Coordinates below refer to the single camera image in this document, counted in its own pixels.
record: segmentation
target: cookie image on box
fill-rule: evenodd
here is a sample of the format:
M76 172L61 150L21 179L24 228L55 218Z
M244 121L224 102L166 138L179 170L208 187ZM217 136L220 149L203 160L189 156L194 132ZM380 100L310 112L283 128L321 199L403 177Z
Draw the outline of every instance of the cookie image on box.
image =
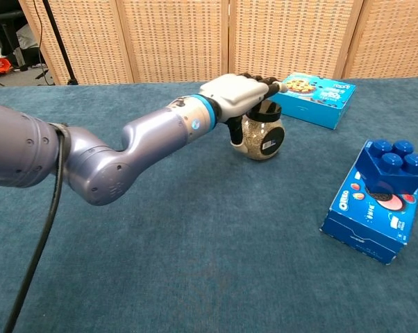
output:
M300 94L310 94L315 91L315 87L310 85L308 80L292 79L286 82L288 90L298 92Z

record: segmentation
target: woven panel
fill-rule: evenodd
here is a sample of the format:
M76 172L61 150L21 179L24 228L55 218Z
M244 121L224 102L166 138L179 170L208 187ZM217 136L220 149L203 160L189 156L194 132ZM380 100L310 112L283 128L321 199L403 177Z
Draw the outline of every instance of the woven panel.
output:
M279 78L294 71L336 77L339 60L343 62L340 54L347 50L355 26L351 17L357 19L360 9L357 3L361 6L354 0L235 1L230 71Z
M368 1L358 31L345 77L418 76L418 0Z
M40 23L33 0L20 0L39 42ZM75 77L81 85L133 82L115 0L50 0ZM42 0L36 1L42 19L42 44L61 84L69 79L62 54Z
M227 71L227 0L118 2L135 80L210 80Z

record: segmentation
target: cookie box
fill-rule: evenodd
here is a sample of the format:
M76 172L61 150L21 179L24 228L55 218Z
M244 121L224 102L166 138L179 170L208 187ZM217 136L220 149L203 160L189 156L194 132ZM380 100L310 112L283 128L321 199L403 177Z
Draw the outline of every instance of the cookie box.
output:
M418 189L413 194L370 193L354 163L320 231L390 264L408 243L417 203Z
M288 91L269 100L281 106L281 113L335 130L349 109L355 85L302 73L293 73L283 82Z

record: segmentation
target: lego stud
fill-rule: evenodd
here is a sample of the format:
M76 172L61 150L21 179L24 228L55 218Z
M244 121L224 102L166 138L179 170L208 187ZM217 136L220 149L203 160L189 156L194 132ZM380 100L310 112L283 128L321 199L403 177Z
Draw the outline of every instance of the lego stud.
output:
M382 155L379 167L386 173L396 173L402 167L402 157L394 153L386 153Z
M402 169L412 175L418 175L418 154L409 154L403 158Z
M392 150L391 144L384 139L376 140L369 147L369 154L373 157L380 157Z
M392 152L403 157L405 155L412 154L415 151L414 146L411 142L406 140L399 140L393 144Z

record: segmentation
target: blue box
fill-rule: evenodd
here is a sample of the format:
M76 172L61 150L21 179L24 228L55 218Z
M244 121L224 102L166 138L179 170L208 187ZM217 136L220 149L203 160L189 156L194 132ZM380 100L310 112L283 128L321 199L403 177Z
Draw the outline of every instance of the blue box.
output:
M288 91L269 97L281 106L282 114L333 130L349 109L356 90L349 83L302 73L293 73L283 82Z
M418 189L418 154L411 142L367 141L356 162L372 193L413 194Z
M371 194L354 163L320 231L390 264L408 243L417 203L418 189L414 194Z

